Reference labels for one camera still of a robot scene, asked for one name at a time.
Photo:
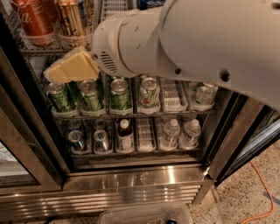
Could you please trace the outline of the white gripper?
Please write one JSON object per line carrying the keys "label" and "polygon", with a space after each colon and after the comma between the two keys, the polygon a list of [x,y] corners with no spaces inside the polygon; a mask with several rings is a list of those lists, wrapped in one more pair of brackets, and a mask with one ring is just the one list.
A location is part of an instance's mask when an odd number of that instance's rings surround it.
{"label": "white gripper", "polygon": [[44,71],[44,76],[57,84],[95,79],[99,76],[100,69],[111,76],[126,76],[129,70],[124,65],[119,50],[123,21],[124,16],[116,14],[98,24],[91,46],[95,60],[84,46],[78,46],[53,62]]}

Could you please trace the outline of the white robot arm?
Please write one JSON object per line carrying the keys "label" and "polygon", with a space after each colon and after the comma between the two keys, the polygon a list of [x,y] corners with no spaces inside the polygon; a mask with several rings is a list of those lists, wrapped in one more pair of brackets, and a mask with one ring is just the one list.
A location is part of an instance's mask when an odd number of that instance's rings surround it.
{"label": "white robot arm", "polygon": [[98,24],[91,49],[73,49],[45,77],[68,83],[104,71],[209,82],[280,111],[279,0],[166,0],[123,11]]}

